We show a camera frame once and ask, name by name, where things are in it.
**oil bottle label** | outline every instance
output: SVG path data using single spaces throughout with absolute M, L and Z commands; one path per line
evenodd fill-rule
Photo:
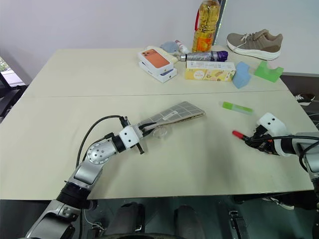
M 208 37 L 199 37 L 197 40 L 197 51 L 209 51 L 213 43 L 213 33 Z

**lip balm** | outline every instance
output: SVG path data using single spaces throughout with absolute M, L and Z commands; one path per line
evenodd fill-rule
M 226 101 L 223 102 L 223 108 L 231 110 L 231 111 L 237 111 L 246 115 L 252 115 L 252 113 L 254 112 L 253 109 L 251 108 L 239 106 Z

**green foam piece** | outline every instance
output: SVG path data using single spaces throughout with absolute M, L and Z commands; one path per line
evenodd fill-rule
M 255 71 L 255 76 L 259 76 L 271 82 L 276 82 L 278 78 L 283 73 L 284 69 L 282 67 L 277 67 L 276 69 L 269 69 L 266 61 L 262 61 L 257 70 Z

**blue foam piece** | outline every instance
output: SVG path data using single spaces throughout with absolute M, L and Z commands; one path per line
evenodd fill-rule
M 239 62 L 236 66 L 236 73 L 233 77 L 234 85 L 239 89 L 246 86 L 251 78 L 251 75 L 248 73 L 249 65 L 244 62 Z

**cooking oil bottle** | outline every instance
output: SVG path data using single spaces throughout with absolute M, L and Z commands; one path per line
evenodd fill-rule
M 205 0 L 199 7 L 195 23 L 195 35 L 192 52 L 210 51 L 219 18 L 218 0 Z

